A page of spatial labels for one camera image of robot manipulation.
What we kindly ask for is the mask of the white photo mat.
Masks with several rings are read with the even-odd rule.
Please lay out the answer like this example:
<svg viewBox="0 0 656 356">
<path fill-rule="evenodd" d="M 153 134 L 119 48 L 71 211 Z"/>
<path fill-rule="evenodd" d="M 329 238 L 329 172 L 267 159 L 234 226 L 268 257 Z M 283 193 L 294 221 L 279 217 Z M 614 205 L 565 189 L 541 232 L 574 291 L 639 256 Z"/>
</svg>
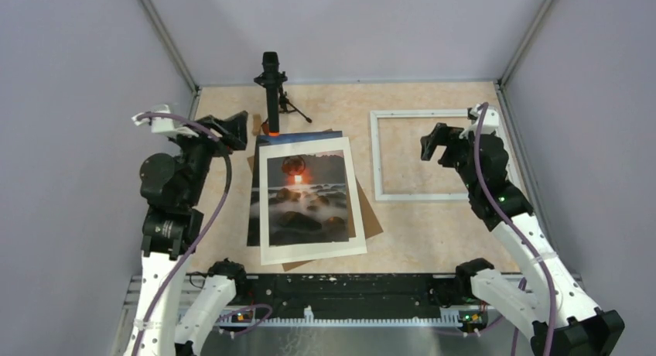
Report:
<svg viewBox="0 0 656 356">
<path fill-rule="evenodd" d="M 260 258 L 262 265 L 277 265 L 290 262 L 312 261 L 324 258 L 335 258 L 348 255 L 360 255 L 367 252 L 367 246 L 364 236 L 364 226 L 362 213 L 360 211 L 360 201 L 357 192 L 357 180 L 354 171 L 354 161 L 350 148 L 350 140 L 347 137 L 336 139 L 319 140 L 316 143 L 318 149 L 326 150 L 329 147 L 340 147 L 345 155 L 345 162 L 349 170 L 348 180 L 350 189 L 357 200 L 354 205 L 359 208 L 354 214 L 357 225 L 360 226 L 360 235 L 352 238 L 347 242 L 327 243 L 327 244 L 308 244 L 308 245 L 290 245 L 281 247 L 272 247 L 268 244 L 268 235 L 261 236 Z"/>
</svg>

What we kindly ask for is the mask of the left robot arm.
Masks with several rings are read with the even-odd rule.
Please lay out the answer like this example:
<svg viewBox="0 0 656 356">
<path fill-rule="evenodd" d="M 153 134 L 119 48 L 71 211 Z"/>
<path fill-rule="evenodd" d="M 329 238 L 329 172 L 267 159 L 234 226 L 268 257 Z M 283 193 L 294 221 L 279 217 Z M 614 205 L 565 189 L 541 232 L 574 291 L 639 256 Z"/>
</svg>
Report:
<svg viewBox="0 0 656 356">
<path fill-rule="evenodd" d="M 228 304 L 248 294 L 244 267 L 227 259 L 215 263 L 200 293 L 179 315 L 186 270 L 192 255 L 223 208 L 220 198 L 209 219 L 196 209 L 215 158 L 227 168 L 224 192 L 231 187 L 234 151 L 248 144 L 248 113 L 228 118 L 212 115 L 192 121 L 161 104 L 135 115 L 135 125 L 148 125 L 180 148 L 176 156 L 156 153 L 140 167 L 140 194 L 148 210 L 142 225 L 142 281 L 126 355 L 198 355 Z"/>
</svg>

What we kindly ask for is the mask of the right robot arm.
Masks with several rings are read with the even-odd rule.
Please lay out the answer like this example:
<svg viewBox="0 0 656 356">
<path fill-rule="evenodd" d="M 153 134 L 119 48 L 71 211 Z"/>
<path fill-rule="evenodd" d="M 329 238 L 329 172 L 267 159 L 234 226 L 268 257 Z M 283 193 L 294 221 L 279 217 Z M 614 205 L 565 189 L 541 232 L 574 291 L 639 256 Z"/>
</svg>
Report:
<svg viewBox="0 0 656 356">
<path fill-rule="evenodd" d="M 516 261 L 513 284 L 483 258 L 456 267 L 453 292 L 463 303 L 492 306 L 525 337 L 535 355 L 609 355 L 625 324 L 577 283 L 545 237 L 535 209 L 507 171 L 499 114 L 481 103 L 467 111 L 465 128 L 439 122 L 421 140 L 421 158 L 443 148 L 438 164 L 462 180 L 473 213 Z"/>
</svg>

